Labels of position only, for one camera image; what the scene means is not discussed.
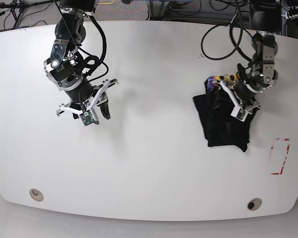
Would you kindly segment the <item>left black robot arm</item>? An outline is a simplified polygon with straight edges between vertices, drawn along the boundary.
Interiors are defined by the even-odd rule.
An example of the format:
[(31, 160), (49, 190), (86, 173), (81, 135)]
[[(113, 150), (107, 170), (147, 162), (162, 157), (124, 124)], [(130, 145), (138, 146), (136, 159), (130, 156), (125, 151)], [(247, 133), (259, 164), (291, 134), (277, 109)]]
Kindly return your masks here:
[(239, 52), (247, 60), (248, 66), (238, 64), (235, 74), (214, 76), (209, 79), (206, 84), (205, 100), (198, 99), (195, 104), (200, 115), (230, 114), (239, 121), (245, 121), (248, 116), (261, 108), (255, 98), (256, 94), (275, 86), (278, 79), (278, 72), (275, 69), (275, 56), (278, 52), (275, 34), (279, 33), (282, 27), (282, 3), (279, 0), (249, 1), (249, 26), (256, 31), (251, 38), (255, 50), (251, 58), (240, 48), (245, 28), (240, 6), (237, 6), (236, 10), (235, 17), (228, 24), (233, 50), (223, 57), (206, 56), (206, 58), (220, 61)]

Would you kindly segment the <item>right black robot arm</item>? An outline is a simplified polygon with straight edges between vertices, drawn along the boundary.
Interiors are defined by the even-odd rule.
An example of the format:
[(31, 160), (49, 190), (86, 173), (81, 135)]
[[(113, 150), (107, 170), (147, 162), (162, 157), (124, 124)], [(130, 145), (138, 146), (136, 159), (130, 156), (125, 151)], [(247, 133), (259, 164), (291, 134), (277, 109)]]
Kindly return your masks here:
[[(61, 104), (57, 115), (69, 112), (74, 119), (80, 119), (83, 126), (99, 124), (95, 107), (99, 107), (105, 119), (110, 119), (106, 90), (118, 84), (117, 79), (103, 80), (92, 85), (91, 76), (99, 66), (105, 65), (107, 41), (104, 31), (95, 20), (94, 0), (62, 0), (56, 5), (61, 20), (55, 28), (55, 40), (50, 57), (44, 61), (44, 71), (60, 91), (70, 98), (68, 104)], [(102, 40), (101, 56), (92, 55), (81, 48), (86, 37), (84, 20), (89, 18), (99, 31)]]

